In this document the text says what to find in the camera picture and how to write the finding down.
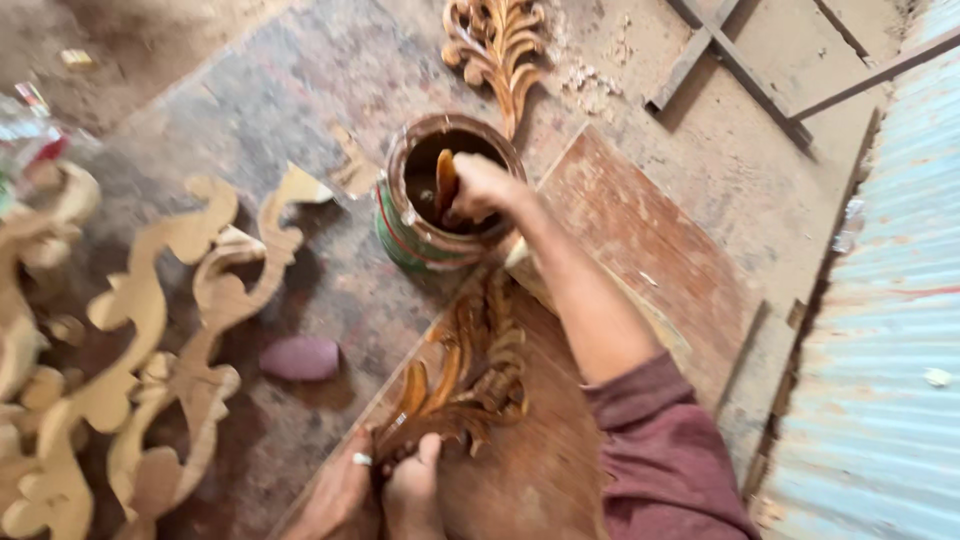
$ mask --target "blue corrugated wall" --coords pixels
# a ring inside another ring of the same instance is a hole
[[[903,49],[956,26],[932,0]],[[758,494],[767,538],[960,538],[960,50],[895,89]]]

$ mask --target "dirt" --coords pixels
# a ring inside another ring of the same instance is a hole
[[[4,0],[0,91],[29,81],[57,117],[104,135],[290,0]],[[71,71],[60,51],[93,69]]]

